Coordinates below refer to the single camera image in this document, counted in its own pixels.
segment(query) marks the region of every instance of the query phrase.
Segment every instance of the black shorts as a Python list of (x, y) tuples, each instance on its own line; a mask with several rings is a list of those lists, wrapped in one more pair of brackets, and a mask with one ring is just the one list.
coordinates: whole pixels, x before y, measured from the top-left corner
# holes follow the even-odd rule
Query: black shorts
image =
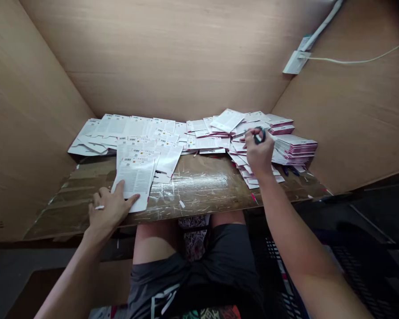
[(248, 231), (239, 224), (215, 227), (207, 252), (199, 261), (190, 263), (175, 253), (164, 260), (133, 265), (129, 318), (151, 318), (151, 310), (156, 318), (163, 309), (167, 315), (174, 308), (235, 304), (232, 295), (244, 296), (242, 300), (250, 299), (256, 309), (262, 309)]

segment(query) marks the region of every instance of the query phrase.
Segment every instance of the left hand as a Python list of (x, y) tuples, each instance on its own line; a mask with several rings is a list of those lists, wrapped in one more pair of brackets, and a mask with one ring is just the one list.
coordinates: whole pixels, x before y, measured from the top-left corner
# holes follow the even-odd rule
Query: left hand
[[(113, 194), (108, 188), (101, 187), (99, 193), (93, 195), (94, 203), (89, 204), (90, 226), (88, 230), (90, 232), (107, 238), (112, 235), (118, 225), (125, 219), (130, 208), (140, 195), (136, 194), (124, 200), (123, 190), (124, 180), (117, 184)], [(98, 206), (104, 206), (105, 208), (95, 209)]]

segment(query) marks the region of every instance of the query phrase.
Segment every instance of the wooden partition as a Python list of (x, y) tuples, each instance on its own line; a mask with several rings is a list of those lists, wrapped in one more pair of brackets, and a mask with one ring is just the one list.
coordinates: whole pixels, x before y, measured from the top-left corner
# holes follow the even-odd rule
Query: wooden partition
[(22, 239), (75, 168), (91, 116), (20, 3), (0, 0), (0, 241)]
[(269, 112), (332, 0), (21, 0), (98, 117)]
[[(367, 60), (399, 45), (396, 1), (345, 1), (312, 57)], [(307, 62), (272, 113), (318, 141), (310, 171), (333, 193), (399, 172), (399, 49), (364, 64)]]

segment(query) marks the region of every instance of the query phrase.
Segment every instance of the thigh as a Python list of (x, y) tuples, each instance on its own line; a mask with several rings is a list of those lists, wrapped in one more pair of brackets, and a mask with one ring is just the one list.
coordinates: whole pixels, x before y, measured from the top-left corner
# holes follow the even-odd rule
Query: thigh
[(154, 317), (174, 294), (188, 262), (177, 252), (181, 231), (177, 221), (142, 224), (137, 227), (130, 278), (129, 318)]
[[(224, 216), (220, 220), (229, 222), (231, 219)], [(211, 231), (209, 246), (201, 264), (213, 282), (248, 292), (262, 304), (259, 276), (243, 215), (236, 213), (232, 221), (212, 222), (215, 227)]]
[(169, 258), (178, 251), (181, 230), (175, 220), (167, 220), (137, 227), (133, 264), (145, 264)]

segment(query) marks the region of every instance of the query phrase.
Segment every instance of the wooden table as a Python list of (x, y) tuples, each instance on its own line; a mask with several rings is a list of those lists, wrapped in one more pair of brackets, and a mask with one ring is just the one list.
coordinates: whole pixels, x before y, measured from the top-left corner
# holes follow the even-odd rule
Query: wooden table
[[(115, 162), (115, 156), (108, 156), (88, 158), (80, 164), (41, 212), (24, 240), (84, 232), (89, 226), (87, 205), (100, 187), (112, 186), (116, 174)], [(326, 188), (308, 172), (301, 173), (299, 177), (293, 173), (283, 177), (286, 181), (279, 185), (292, 202), (308, 200), (309, 196), (330, 196)], [(129, 214), (121, 226), (259, 206), (263, 206), (260, 189), (248, 189), (227, 154), (184, 155), (180, 157), (169, 184), (152, 185), (147, 210)]]

